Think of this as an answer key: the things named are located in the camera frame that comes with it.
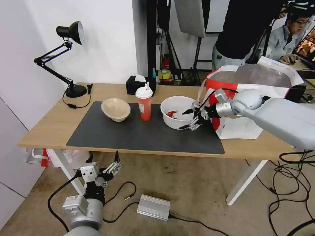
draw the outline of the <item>lamp base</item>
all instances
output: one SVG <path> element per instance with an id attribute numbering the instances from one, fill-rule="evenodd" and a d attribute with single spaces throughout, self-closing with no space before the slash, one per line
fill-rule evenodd
<path id="1" fill-rule="evenodd" d="M 72 85 L 66 90 L 66 96 L 70 98 L 81 97 L 87 93 L 87 90 L 82 85 Z"/>

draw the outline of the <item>concrete floor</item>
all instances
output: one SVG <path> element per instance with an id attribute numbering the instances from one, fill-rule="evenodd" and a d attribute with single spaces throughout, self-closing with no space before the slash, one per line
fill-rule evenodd
<path id="1" fill-rule="evenodd" d="M 171 212 L 177 216 L 198 219 L 210 227 L 233 236 L 274 235 L 268 222 L 268 205 L 276 197 L 254 179 L 239 199 L 227 206 L 225 198 L 245 172 L 243 160 L 120 154 L 122 168 L 105 190 L 106 199 L 113 196 L 125 181 L 137 185 L 136 194 L 128 201 L 124 198 L 133 192 L 126 185 L 118 196 L 104 208 L 104 217 L 114 219 L 124 207 L 138 201 L 142 193 L 171 201 Z M 108 166 L 113 153 L 97 153 L 94 160 L 100 167 Z M 271 186 L 273 166 L 267 163 L 259 176 Z M 315 172 L 311 166 L 304 173 L 315 186 Z M 49 213 L 47 199 L 51 193 L 66 182 L 58 168 L 47 168 L 37 181 L 23 204 L 0 231 L 0 235 L 56 236 L 65 234 L 63 226 Z M 295 181 L 279 176 L 276 178 L 279 192 L 293 190 Z M 52 201 L 52 207 L 68 224 L 69 217 L 61 209 L 67 196 L 76 195 L 72 185 L 67 186 Z M 305 197 L 305 192 L 295 194 L 295 199 Z M 315 215 L 315 198 L 310 195 L 309 209 Z M 101 235 L 221 235 L 199 224 L 170 219 L 168 222 L 139 215 L 137 206 L 125 211 L 113 224 L 103 224 Z M 283 203 L 272 216 L 278 235 L 287 233 L 300 223 L 309 220 L 303 203 Z M 311 236 L 315 226 L 300 231 Z"/>

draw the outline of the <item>white table leg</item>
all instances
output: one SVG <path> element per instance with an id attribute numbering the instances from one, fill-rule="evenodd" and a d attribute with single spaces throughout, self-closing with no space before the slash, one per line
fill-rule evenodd
<path id="1" fill-rule="evenodd" d="M 239 182 L 226 198 L 226 202 L 229 206 L 231 206 L 236 201 L 236 199 L 241 195 L 241 193 L 245 190 L 245 188 L 249 185 L 253 178 L 255 178 L 255 176 L 263 168 L 267 161 L 268 160 L 253 161 L 250 164 L 250 166 L 246 170 L 246 173 L 242 176 L 242 178 L 239 180 Z"/>
<path id="2" fill-rule="evenodd" d="M 53 162 L 59 163 L 60 168 L 65 173 L 68 179 L 74 177 L 75 172 L 61 150 L 53 149 L 53 151 L 49 152 L 49 157 L 52 159 Z M 75 179 L 71 183 L 79 195 L 84 195 L 84 188 L 79 179 Z"/>

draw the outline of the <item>red drink cup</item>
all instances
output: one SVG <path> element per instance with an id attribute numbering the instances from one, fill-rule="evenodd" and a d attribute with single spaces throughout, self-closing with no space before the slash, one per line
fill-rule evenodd
<path id="1" fill-rule="evenodd" d="M 149 82 L 136 91 L 136 97 L 138 98 L 139 110 L 141 119 L 149 121 L 151 119 L 151 101 L 153 91 L 149 87 Z"/>

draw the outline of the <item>beige bowl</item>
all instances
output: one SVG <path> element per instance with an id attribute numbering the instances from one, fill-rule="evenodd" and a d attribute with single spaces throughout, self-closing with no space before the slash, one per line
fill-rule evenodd
<path id="1" fill-rule="evenodd" d="M 130 115 L 130 106 L 119 98 L 110 98 L 102 102 L 101 109 L 113 121 L 122 122 Z"/>

